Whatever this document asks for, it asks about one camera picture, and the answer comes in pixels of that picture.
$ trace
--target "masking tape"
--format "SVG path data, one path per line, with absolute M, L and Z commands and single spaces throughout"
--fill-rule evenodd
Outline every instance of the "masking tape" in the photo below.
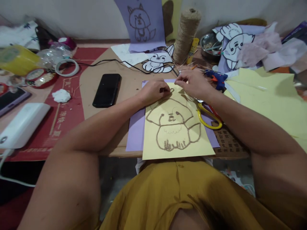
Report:
M 63 63 L 67 63 L 67 62 L 73 62 L 74 64 L 75 64 L 75 69 L 74 69 L 74 71 L 72 71 L 71 73 L 68 73 L 68 74 L 62 74 L 61 72 L 60 72 L 60 66 L 63 64 Z M 78 65 L 78 63 L 75 61 L 75 60 L 73 60 L 73 59 L 63 59 L 63 60 L 61 60 L 61 61 L 59 61 L 58 63 L 57 63 L 57 65 L 56 65 L 56 67 L 55 67 L 55 72 L 58 74 L 58 75 L 61 75 L 61 76 L 63 76 L 63 77 L 71 77 L 71 76 L 74 76 L 77 72 L 79 71 L 79 65 Z

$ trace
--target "charging cable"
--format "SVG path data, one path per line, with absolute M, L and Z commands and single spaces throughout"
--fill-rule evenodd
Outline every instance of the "charging cable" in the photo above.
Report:
M 0 154 L 0 157 L 2 157 L 2 159 L 0 161 L 0 179 L 7 180 L 7 181 L 10 181 L 10 182 L 14 182 L 14 183 L 18 183 L 18 184 L 28 186 L 28 187 L 35 187 L 35 185 L 28 184 L 28 183 L 25 183 L 25 182 L 22 182 L 22 181 L 19 181 L 19 180 L 7 178 L 7 177 L 4 177 L 4 176 L 1 175 L 1 168 L 2 168 L 2 165 L 5 162 L 5 159 L 7 157 L 9 157 L 10 155 L 12 155 L 14 151 L 15 151 L 15 149 L 6 149 L 3 154 Z

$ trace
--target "white wall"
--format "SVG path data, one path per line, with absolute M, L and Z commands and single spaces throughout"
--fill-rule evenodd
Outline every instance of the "white wall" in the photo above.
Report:
M 307 0 L 183 0 L 182 9 L 202 12 L 199 35 L 218 22 L 260 17 L 278 21 L 281 34 L 307 20 Z M 40 19 L 55 35 L 85 39 L 129 38 L 122 16 L 113 0 L 2 0 L 0 15 L 14 24 L 25 15 Z

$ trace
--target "jute twine roll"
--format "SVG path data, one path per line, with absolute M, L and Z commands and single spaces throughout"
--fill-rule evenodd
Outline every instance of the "jute twine roll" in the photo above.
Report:
M 182 64 L 187 57 L 200 20 L 201 14 L 193 8 L 187 9 L 181 13 L 173 55 L 175 62 Z

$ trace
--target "person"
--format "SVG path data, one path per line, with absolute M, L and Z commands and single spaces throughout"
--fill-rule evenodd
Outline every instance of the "person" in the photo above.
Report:
M 170 94 L 156 79 L 58 141 L 18 229 L 306 229 L 307 154 L 300 145 L 201 72 L 183 71 L 175 84 L 210 104 L 251 150 L 256 198 L 202 158 L 169 159 L 146 164 L 99 225 L 98 153 L 134 113 Z

